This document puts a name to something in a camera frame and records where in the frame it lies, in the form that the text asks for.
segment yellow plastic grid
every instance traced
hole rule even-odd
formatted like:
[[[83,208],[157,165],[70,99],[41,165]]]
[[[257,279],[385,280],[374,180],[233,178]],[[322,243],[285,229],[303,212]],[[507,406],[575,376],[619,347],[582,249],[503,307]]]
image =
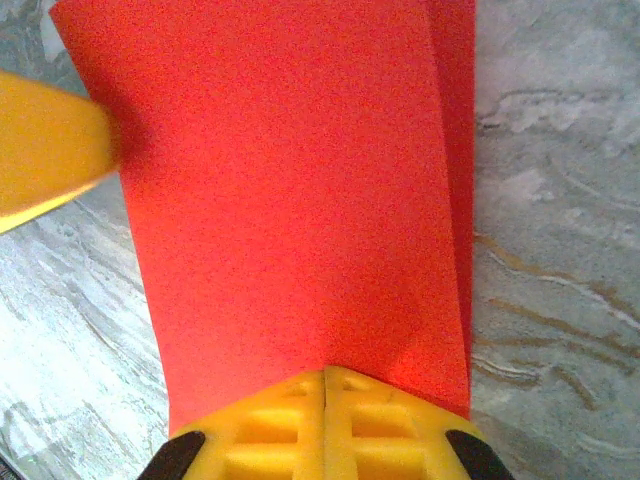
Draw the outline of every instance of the yellow plastic grid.
[[[184,480],[468,480],[445,432],[457,415],[340,367],[298,375],[200,421]]]

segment red paper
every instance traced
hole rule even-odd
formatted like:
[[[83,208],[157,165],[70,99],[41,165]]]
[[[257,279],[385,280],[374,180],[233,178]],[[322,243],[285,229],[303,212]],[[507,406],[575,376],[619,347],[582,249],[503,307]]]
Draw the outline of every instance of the red paper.
[[[438,69],[460,316],[471,375],[475,0],[425,0]]]
[[[424,5],[63,0],[52,14],[122,128],[171,430],[326,364],[467,412]]]

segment marble surface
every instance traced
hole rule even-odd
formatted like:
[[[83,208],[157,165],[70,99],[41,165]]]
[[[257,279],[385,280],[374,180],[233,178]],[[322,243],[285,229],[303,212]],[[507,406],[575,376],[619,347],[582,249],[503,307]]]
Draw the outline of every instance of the marble surface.
[[[47,8],[0,67],[83,92]],[[516,478],[640,478],[640,1],[478,0],[473,414]],[[167,399],[116,178],[0,236],[0,450],[135,478]]]

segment gray marble countertop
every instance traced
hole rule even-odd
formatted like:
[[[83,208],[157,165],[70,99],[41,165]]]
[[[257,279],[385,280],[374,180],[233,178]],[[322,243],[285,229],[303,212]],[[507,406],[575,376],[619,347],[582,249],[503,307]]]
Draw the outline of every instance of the gray marble countertop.
[[[83,93],[0,0],[0,68]],[[640,1],[478,0],[473,416],[519,480],[640,478]],[[117,178],[0,236],[0,450],[135,478],[167,396]]]

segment yellow clamp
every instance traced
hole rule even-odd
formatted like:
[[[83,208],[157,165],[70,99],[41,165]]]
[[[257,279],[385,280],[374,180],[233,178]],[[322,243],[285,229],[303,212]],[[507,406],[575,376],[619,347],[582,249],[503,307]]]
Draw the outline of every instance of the yellow clamp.
[[[138,480],[512,479],[467,420],[340,367],[186,426]]]

